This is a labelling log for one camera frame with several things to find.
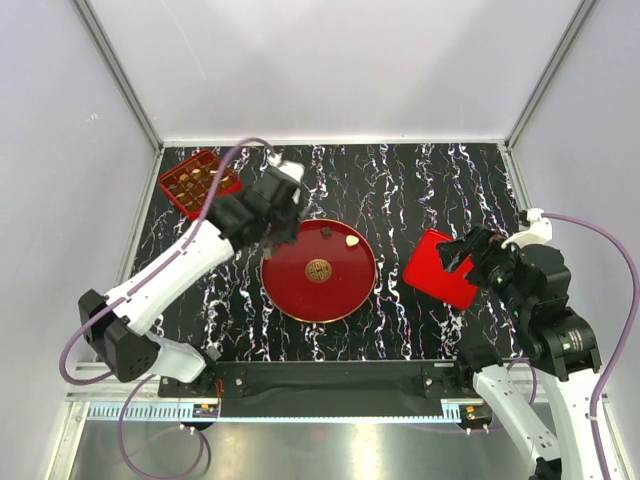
black marble surface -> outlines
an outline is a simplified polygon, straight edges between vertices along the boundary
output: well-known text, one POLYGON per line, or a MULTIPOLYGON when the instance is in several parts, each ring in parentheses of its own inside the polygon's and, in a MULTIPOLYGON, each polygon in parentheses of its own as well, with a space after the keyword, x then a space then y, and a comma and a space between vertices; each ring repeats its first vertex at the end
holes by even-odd
MULTIPOLYGON (((198 150, 167 149, 160 173, 198 150)), ((260 283, 260 253, 252 249, 187 290, 156 322, 156 333, 203 347, 213 343, 227 361, 446 358, 460 341, 483 338, 504 356, 519 355, 509 316, 497 298, 482 293, 460 312, 402 280, 429 228, 454 237, 477 223, 504 234, 517 231, 513 192, 496 145, 303 145, 276 151, 307 167, 308 218, 340 220, 371 244, 378 280, 369 299, 344 320, 299 323, 270 302, 260 283)), ((257 147, 244 149, 233 164, 245 184, 265 166, 264 151, 257 147)), ((156 188, 134 272, 188 225, 156 188)))

gold emblem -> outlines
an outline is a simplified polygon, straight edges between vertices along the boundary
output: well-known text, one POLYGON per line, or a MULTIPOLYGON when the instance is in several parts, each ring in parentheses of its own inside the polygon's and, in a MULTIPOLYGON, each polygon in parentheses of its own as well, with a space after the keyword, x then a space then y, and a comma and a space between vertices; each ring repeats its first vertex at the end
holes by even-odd
POLYGON ((331 278, 331 264, 322 258, 316 258, 307 263, 305 275, 314 283, 324 283, 331 278))

red lid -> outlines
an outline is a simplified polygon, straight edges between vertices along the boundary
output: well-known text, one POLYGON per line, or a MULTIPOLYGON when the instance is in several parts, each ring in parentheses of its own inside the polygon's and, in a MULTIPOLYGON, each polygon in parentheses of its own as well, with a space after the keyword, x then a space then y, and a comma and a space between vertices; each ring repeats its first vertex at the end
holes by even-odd
POLYGON ((447 273, 442 268, 436 245, 448 242, 452 238, 437 230, 427 230, 418 247, 409 259, 402 278, 412 287, 417 288, 438 300, 449 303, 460 310, 466 310, 473 303, 478 291, 464 278, 473 268, 471 259, 467 258, 455 273, 447 273))
POLYGON ((332 322, 357 310, 376 280, 366 239, 334 220, 307 220, 294 245, 262 262, 262 283, 276 307, 303 322, 332 322), (349 247, 347 237, 358 243, 349 247))

white wall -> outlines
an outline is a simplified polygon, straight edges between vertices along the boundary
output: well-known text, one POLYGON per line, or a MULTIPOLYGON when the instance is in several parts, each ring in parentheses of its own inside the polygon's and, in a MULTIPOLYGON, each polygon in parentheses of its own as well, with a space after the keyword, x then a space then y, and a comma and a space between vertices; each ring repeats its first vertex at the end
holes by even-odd
POLYGON ((0 52, 0 478, 32 480, 78 297, 113 284, 153 153, 72 2, 3 2, 0 52))
POLYGON ((504 138, 579 0, 92 0, 165 140, 504 138))
MULTIPOLYGON (((640 3, 599 2, 516 145, 535 205, 584 218, 618 236, 640 266, 640 3)), ((617 251, 578 227, 554 224, 553 244, 573 272, 573 305, 595 328, 605 359, 630 305, 617 251)), ((640 474, 640 325, 608 391, 640 474)))

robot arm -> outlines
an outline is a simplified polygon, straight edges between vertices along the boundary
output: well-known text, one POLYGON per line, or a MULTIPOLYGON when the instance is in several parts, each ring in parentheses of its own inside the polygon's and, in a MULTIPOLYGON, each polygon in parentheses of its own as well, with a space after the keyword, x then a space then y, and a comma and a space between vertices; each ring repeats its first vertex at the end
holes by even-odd
MULTIPOLYGON (((498 295, 513 316, 520 346, 549 399, 557 439, 513 388, 491 346, 461 352, 459 382, 485 399, 529 465, 533 480, 602 479, 591 435, 589 400, 600 355, 589 324, 567 306, 571 273, 562 254, 545 246, 551 223, 542 211, 523 212, 528 226, 509 239, 484 226, 438 245, 443 267, 454 272, 469 256, 467 280, 498 295)), ((621 479, 611 437, 600 429, 612 479, 621 479)))
POLYGON ((216 359, 213 354, 158 337, 150 329, 171 302, 237 251, 261 241, 274 245, 295 241, 304 167, 279 157, 269 162, 255 185, 215 198, 193 238, 196 223, 151 264, 105 296, 90 290, 80 298, 82 323, 118 302, 89 330, 86 340, 120 381, 152 373, 196 389, 213 383, 207 369, 216 359))

